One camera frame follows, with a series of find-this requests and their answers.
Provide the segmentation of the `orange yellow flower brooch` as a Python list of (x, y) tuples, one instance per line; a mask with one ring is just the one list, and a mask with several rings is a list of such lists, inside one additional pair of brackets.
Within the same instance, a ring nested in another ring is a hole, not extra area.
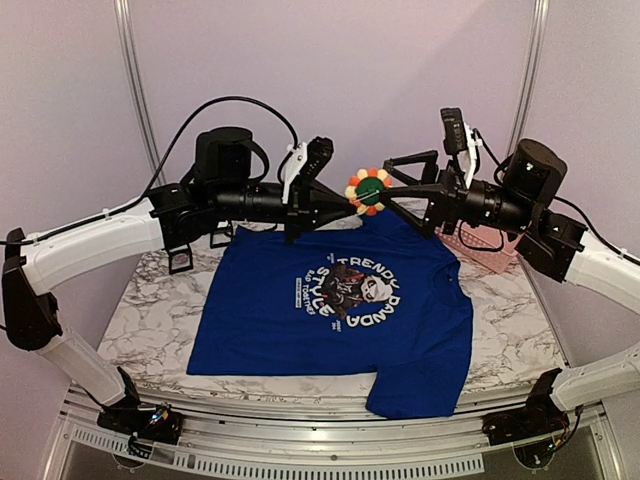
[(375, 216), (385, 209), (380, 198), (391, 185), (392, 179), (385, 169), (359, 169), (349, 179), (344, 194), (357, 215)]

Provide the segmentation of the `blue printed t-shirt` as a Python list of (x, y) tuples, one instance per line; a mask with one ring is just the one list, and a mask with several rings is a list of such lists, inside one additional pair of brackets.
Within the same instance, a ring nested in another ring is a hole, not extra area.
[(216, 269), (187, 371), (198, 376), (371, 373), (388, 419), (452, 415), (468, 375), (473, 305), (460, 263), (391, 211), (355, 229), (238, 227)]

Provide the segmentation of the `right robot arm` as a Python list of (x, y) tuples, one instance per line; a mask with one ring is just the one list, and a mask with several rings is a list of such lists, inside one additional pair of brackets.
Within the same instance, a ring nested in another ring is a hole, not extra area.
[(401, 172), (402, 166), (414, 163), (432, 171), (437, 154), (427, 151), (387, 160), (385, 169), (402, 184), (384, 190), (381, 201), (424, 237), (436, 231), (450, 235), (462, 223), (502, 231), (533, 270), (638, 312), (638, 258), (599, 239), (585, 220), (551, 210), (567, 165), (547, 146), (521, 140), (507, 158), (499, 185), (463, 183), (455, 161), (421, 180)]

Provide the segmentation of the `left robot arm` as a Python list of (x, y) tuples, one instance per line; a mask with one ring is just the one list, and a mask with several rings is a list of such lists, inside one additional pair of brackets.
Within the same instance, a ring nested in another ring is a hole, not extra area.
[(220, 223), (281, 224), (287, 241), (348, 217), (353, 205), (316, 177), (334, 152), (328, 138), (290, 148), (280, 183), (251, 174), (251, 158), (268, 160), (252, 133), (219, 127), (196, 139), (195, 161), (177, 183), (57, 231), (7, 236), (1, 294), (8, 340), (45, 357), (78, 383), (128, 434), (148, 426), (130, 377), (106, 363), (81, 336), (62, 326), (52, 291), (66, 281), (121, 259), (165, 250), (190, 255), (190, 245), (214, 236)]

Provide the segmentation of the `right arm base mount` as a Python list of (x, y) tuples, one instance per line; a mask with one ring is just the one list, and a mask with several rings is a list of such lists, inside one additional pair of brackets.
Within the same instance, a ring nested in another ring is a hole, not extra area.
[(563, 430), (568, 425), (568, 415), (551, 401), (527, 401), (521, 407), (482, 417), (482, 432), (492, 446)]

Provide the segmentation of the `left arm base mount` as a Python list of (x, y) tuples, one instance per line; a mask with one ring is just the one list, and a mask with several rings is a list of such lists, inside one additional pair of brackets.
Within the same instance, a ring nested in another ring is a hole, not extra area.
[(103, 407), (97, 419), (97, 425), (103, 429), (169, 445), (178, 443), (183, 422), (184, 415), (174, 411), (170, 404), (129, 399)]

